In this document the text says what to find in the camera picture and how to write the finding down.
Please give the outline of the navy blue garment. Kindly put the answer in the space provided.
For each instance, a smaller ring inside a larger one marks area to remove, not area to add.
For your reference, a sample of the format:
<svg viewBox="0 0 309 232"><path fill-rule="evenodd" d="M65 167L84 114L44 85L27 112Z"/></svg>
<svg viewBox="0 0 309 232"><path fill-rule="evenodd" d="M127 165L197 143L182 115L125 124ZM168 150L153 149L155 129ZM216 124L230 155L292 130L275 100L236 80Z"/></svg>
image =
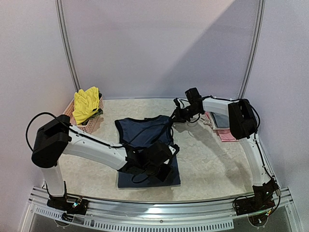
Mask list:
<svg viewBox="0 0 309 232"><path fill-rule="evenodd" d="M119 133L119 142L128 152L128 163L118 172L118 188L152 188L181 184L177 158L175 156L169 159L168 146L176 144L171 117L127 117L114 123ZM173 168L164 182L154 176L162 164Z"/></svg>

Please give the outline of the grey blue button shirt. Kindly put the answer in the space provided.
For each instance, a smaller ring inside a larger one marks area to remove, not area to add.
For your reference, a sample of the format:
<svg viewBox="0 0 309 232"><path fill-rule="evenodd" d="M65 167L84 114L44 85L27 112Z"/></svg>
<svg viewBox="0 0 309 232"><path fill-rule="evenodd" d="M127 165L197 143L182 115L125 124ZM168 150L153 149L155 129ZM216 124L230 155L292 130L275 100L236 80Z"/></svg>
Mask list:
<svg viewBox="0 0 309 232"><path fill-rule="evenodd" d="M210 112L215 126L218 129L228 129L229 128L229 118L226 115Z"/></svg>

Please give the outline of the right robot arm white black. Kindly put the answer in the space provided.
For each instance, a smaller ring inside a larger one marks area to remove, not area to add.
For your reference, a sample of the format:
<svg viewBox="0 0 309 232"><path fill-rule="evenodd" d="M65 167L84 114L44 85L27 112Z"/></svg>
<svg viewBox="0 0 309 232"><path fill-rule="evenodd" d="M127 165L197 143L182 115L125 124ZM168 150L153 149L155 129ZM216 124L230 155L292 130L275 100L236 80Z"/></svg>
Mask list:
<svg viewBox="0 0 309 232"><path fill-rule="evenodd" d="M238 140L246 154L252 175L253 192L256 194L250 199L250 207L254 211L261 210L268 203L268 196L279 189L274 177L270 174L269 166L264 159L260 147L258 128L260 117L247 99L223 99L212 95L202 97L197 88L185 92L188 106L183 105L182 99L173 101L176 109L172 118L175 123L190 122L205 112L222 114L228 117L229 130Z"/></svg>

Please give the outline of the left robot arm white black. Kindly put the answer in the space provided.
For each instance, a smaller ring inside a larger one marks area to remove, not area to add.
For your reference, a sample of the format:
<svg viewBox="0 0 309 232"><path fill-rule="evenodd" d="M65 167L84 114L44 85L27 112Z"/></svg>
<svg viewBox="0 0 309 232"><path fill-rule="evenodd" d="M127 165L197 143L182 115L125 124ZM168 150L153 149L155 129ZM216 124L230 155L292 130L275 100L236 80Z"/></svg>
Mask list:
<svg viewBox="0 0 309 232"><path fill-rule="evenodd" d="M167 162L172 161L176 149L170 145L156 142L149 147L134 148L129 144L113 144L71 124L67 115L52 118L37 130L34 144L29 148L32 162L41 168L49 195L62 210L72 205L58 164L63 154L92 160L120 173L155 176L161 181L171 172Z"/></svg>

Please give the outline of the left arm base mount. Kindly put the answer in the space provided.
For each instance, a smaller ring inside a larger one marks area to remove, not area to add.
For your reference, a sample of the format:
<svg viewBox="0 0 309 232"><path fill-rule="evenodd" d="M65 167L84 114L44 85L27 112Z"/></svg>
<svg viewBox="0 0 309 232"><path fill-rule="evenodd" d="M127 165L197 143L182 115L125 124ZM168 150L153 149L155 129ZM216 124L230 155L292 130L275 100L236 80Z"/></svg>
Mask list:
<svg viewBox="0 0 309 232"><path fill-rule="evenodd" d="M65 211L67 214L78 214L78 215L86 215L89 205L89 200L84 199L83 197L73 197L69 198L67 195L66 182L64 183L64 195L61 197L52 196L48 189L47 192L49 194L49 199L47 201L47 206Z"/></svg>

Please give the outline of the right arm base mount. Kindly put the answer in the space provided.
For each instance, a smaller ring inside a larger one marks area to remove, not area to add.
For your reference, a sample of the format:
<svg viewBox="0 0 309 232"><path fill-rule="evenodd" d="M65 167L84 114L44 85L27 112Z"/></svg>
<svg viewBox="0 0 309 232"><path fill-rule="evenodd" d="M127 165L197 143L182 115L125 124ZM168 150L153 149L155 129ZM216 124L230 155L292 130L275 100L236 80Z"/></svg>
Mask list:
<svg viewBox="0 0 309 232"><path fill-rule="evenodd" d="M281 190L276 182L269 181L262 186L253 185L253 193L252 197L239 196L233 200L232 207L237 216L269 209L266 213L268 217L281 203Z"/></svg>

